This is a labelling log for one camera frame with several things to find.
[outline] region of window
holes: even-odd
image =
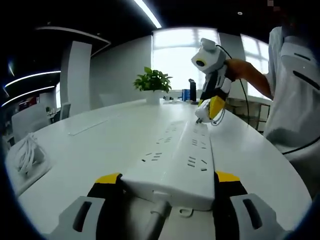
[[[244,48],[245,60],[251,63],[260,73],[267,74],[269,71],[269,46],[263,41],[241,35]],[[248,95],[263,99],[269,99],[248,83]]]
[[[55,105],[57,109],[61,108],[60,82],[55,87]]]
[[[202,38],[220,44],[218,33],[212,28],[173,28],[153,33],[152,68],[173,77],[170,79],[172,90],[189,89],[189,79],[202,89],[205,74],[191,62]]]

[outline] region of black ceiling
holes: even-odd
[[[266,0],[144,0],[163,28],[195,26],[218,28],[220,32],[246,34],[268,42],[269,32],[280,17]],[[43,5],[6,3],[7,15],[0,16],[2,85],[34,73],[60,69],[62,53],[72,41],[92,43],[93,51],[104,43],[75,33],[35,30],[36,27],[71,28],[111,42],[104,51],[130,40],[150,35],[156,28],[133,0],[44,2]],[[9,72],[11,64],[15,76]],[[59,74],[13,84],[9,94],[52,86]]]

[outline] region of potted plant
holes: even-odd
[[[163,74],[158,70],[151,70],[149,67],[144,67],[144,75],[138,75],[133,83],[136,89],[146,92],[146,102],[151,105],[160,103],[161,91],[169,92],[171,88],[171,76]]]

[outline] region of green leaves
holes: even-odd
[[[166,93],[169,92],[171,88],[170,80],[172,76],[168,74],[163,74],[161,71],[152,70],[149,67],[144,67],[144,75],[139,74],[138,79],[133,83],[133,86],[140,91],[156,91],[162,90]]]

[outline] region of blue object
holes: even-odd
[[[190,89],[182,89],[182,101],[190,100]]]

